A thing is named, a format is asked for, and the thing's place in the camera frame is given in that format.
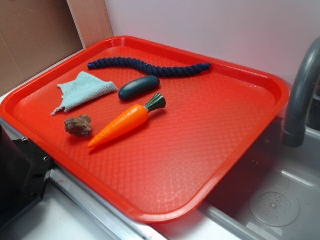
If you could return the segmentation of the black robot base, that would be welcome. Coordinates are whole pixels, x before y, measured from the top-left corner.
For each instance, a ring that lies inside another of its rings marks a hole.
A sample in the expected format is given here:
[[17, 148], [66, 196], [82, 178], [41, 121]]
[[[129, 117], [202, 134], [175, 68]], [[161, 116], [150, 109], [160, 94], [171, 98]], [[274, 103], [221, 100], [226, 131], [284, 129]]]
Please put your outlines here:
[[42, 201], [52, 165], [52, 157], [32, 140], [12, 140], [0, 128], [1, 230]]

